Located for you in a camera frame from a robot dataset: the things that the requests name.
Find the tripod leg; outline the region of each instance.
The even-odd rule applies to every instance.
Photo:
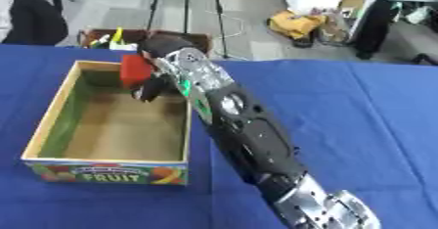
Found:
[[[224,31],[224,21],[222,20],[222,14],[224,13],[224,10],[221,5],[221,0],[216,0],[216,12],[217,12],[217,18],[219,21],[219,27],[221,31],[221,37],[222,37],[222,47],[224,48],[224,54],[223,58],[228,59],[228,49],[227,49],[227,41],[225,40],[225,31]]]
[[[185,0],[184,3],[184,34],[189,32],[189,7],[190,0]]]
[[[157,5],[158,5],[158,0],[153,0],[153,2],[151,3],[151,15],[149,17],[148,27],[146,29],[147,32],[149,32],[151,30],[151,27],[153,26],[153,18],[155,17]]]

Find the robotic arm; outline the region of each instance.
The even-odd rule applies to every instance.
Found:
[[[373,212],[358,198],[327,194],[294,157],[283,128],[248,92],[193,44],[153,35],[140,46],[155,72],[135,92],[152,101],[175,86],[192,104],[225,159],[288,228],[379,229]]]

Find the red block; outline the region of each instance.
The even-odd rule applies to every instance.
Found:
[[[120,79],[125,88],[131,88],[151,77],[153,67],[139,55],[123,55]]]

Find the blue fabric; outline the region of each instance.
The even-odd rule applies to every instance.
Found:
[[[75,60],[105,50],[0,45],[0,228],[284,228],[195,118],[190,185],[46,183],[20,154]],[[312,175],[383,228],[438,225],[438,70],[315,61],[223,63],[285,125]]]

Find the open cardboard box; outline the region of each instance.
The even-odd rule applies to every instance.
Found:
[[[49,181],[185,185],[191,108],[180,95],[132,99],[120,64],[76,62],[22,160]]]

